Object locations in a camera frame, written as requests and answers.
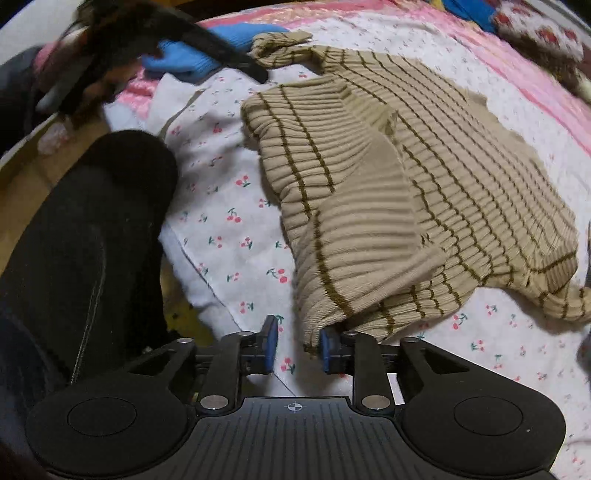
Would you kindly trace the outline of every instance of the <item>blue glove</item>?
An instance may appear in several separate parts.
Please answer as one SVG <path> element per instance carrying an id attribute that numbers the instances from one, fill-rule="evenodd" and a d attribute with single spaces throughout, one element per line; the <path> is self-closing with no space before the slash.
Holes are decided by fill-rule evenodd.
<path id="1" fill-rule="evenodd" d="M 245 53 L 250 51 L 252 40 L 259 33 L 288 31 L 279 25 L 249 23 L 218 25 L 208 30 Z M 182 82 L 197 83 L 220 67 L 215 60 L 182 42 L 162 41 L 158 46 L 164 54 L 163 58 L 142 57 L 149 77 L 160 78 L 164 73 L 171 73 Z"/>

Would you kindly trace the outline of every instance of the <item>bedsheet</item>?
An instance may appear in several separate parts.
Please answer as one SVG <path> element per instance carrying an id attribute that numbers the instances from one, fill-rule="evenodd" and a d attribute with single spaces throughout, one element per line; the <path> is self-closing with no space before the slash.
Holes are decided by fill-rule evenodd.
<path id="1" fill-rule="evenodd" d="M 536 148 L 576 213 L 576 278 L 583 282 L 591 158 L 560 122 L 431 23 L 361 13 L 322 19 L 306 25 L 306 30 L 317 44 L 417 58 L 458 85 L 484 94 L 499 121 Z M 303 66 L 289 66 L 271 72 L 271 85 L 313 75 Z M 241 101 L 265 88 L 269 85 L 255 85 L 231 70 L 200 85 L 199 95 L 197 87 L 172 77 L 160 83 L 147 127 L 158 133 L 167 124 L 165 140 L 177 154 L 181 174 L 167 223 L 177 248 L 202 279 L 196 285 L 208 289 L 238 328 L 257 330 L 266 314 L 278 316 L 275 375 L 289 391 L 349 394 L 350 378 L 321 374 L 298 341 L 290 288 L 293 258 L 283 239 L 276 202 L 261 178 L 258 155 L 249 148 L 239 119 Z M 548 395 L 567 420 L 567 438 L 553 472 L 564 479 L 591 476 L 589 327 L 545 318 L 504 291 L 479 288 L 456 314 L 417 323 L 403 335 L 417 335 Z"/>

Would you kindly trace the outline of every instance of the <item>cushion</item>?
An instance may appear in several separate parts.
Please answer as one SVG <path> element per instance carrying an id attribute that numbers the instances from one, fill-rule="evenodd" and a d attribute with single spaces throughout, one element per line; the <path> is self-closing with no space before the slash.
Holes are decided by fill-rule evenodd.
<path id="1" fill-rule="evenodd" d="M 492 22 L 499 36 L 510 43 L 512 40 L 533 41 L 538 48 L 556 57 L 575 61 L 583 59 L 583 46 L 573 30 L 561 27 L 524 5 L 501 2 Z"/>

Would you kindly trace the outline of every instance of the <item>beige ribbed sweater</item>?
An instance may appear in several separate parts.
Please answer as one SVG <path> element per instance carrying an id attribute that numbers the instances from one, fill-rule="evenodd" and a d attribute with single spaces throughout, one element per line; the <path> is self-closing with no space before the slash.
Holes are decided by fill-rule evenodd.
<path id="1" fill-rule="evenodd" d="M 281 201 L 304 342 L 343 320 L 382 339 L 457 310 L 478 286 L 587 321 L 591 291 L 569 283 L 574 215 L 485 99 L 417 61 L 308 38 L 260 35 L 252 53 L 325 75 L 242 107 Z"/>

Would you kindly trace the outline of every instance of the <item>black plastic mount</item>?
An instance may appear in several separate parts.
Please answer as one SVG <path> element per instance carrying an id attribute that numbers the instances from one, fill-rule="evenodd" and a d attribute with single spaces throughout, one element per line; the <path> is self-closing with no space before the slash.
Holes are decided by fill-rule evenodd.
<path id="1" fill-rule="evenodd" d="M 405 480 L 551 478 L 566 426 L 530 388 L 417 338 L 387 346 L 329 327 L 324 369 L 353 375 L 352 404 L 243 399 L 241 379 L 270 373 L 276 345 L 274 316 L 261 332 L 233 333 L 212 348 L 178 339 L 46 398 L 27 420 L 28 441 L 64 478 L 259 480 L 287 478 L 291 464 L 291 477 L 306 479 L 336 478 L 344 465 L 355 479 L 384 478 L 388 469 L 402 469 Z M 398 374 L 402 405 L 389 372 Z M 380 466 L 384 455 L 389 467 Z M 307 466 L 296 475 L 297 465 Z"/>
<path id="2" fill-rule="evenodd" d="M 87 0 L 86 6 L 92 10 L 93 22 L 83 52 L 85 63 L 65 72 L 44 100 L 46 113 L 57 109 L 66 114 L 74 113 L 87 86 L 110 69 L 155 51 L 161 40 L 182 41 L 221 65 L 242 71 L 258 83 L 265 83 L 269 78 L 267 70 L 255 60 L 174 8 L 162 7 L 150 0 Z"/>

